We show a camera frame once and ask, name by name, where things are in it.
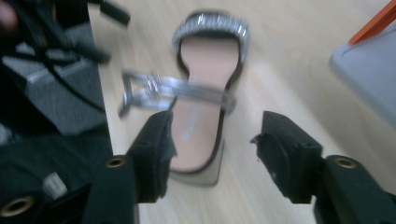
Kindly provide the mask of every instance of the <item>sandal insole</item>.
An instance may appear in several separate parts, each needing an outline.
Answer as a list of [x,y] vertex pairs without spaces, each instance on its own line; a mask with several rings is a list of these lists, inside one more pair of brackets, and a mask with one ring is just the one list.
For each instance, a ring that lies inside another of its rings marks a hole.
[[[191,36],[182,40],[180,50],[182,61],[190,71],[189,80],[222,90],[238,65],[236,39]],[[173,113],[172,136],[177,156],[172,159],[171,170],[199,170],[208,163],[214,151],[220,106],[178,98]]]

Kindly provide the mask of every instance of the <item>rhinestone strap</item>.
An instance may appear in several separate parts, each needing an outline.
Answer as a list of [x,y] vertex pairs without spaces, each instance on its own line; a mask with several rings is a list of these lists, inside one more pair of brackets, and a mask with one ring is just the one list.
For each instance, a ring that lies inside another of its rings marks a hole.
[[[132,105],[147,109],[169,109],[175,97],[220,105],[226,115],[233,111],[236,104],[234,97],[227,91],[193,81],[159,76],[156,72],[147,74],[125,72],[122,81],[124,94],[120,117],[124,117]],[[133,83],[143,85],[143,88],[133,92]]]
[[202,12],[188,17],[175,32],[172,43],[178,51],[180,40],[202,31],[220,31],[235,35],[240,43],[241,63],[246,59],[250,42],[248,23],[225,12]]

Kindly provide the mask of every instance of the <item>sandal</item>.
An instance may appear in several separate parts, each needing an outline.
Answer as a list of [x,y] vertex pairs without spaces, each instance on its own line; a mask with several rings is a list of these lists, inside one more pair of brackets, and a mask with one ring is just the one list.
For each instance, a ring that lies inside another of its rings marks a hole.
[[[245,21],[227,12],[198,11],[178,27],[173,45],[188,83],[227,92],[242,72],[249,38]],[[192,184],[215,185],[224,147],[223,119],[230,111],[183,98],[177,99],[172,110],[177,156],[171,162],[171,176]]]
[[[120,117],[132,105],[174,113],[172,136],[177,156],[172,159],[170,176],[197,185],[218,182],[222,123],[235,106],[228,89],[241,74],[248,43],[244,21],[224,12],[193,13],[173,38],[178,64],[189,80],[155,72],[123,74]],[[133,83],[143,88],[134,92]]]

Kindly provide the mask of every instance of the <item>sandal ankle strap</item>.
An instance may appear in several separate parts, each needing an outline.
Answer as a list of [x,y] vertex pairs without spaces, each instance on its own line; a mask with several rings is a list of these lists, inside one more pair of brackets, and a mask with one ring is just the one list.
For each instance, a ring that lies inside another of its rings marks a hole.
[[[236,105],[235,98],[225,90],[190,80],[159,76],[157,72],[128,71],[122,75],[122,81],[124,94],[120,117],[124,117],[133,105],[155,110],[170,109],[177,97],[220,105],[226,115]],[[133,92],[133,83],[142,87]]]

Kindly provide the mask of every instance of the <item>light wood floor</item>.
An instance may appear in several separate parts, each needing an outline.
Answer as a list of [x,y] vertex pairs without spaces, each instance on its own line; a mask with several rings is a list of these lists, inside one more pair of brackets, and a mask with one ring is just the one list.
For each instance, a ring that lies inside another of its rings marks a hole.
[[168,181],[166,196],[140,205],[141,223],[315,223],[312,204],[283,198],[249,140],[262,112],[291,118],[324,146],[362,162],[396,192],[396,132],[330,69],[332,52],[346,43],[387,0],[118,0],[132,20],[127,28],[90,8],[98,46],[112,54],[100,66],[115,154],[124,153],[154,111],[131,110],[119,119],[121,71],[157,70],[181,77],[173,32],[195,9],[221,8],[249,22],[252,39],[243,75],[233,87],[238,104],[224,122],[225,151],[214,188]]

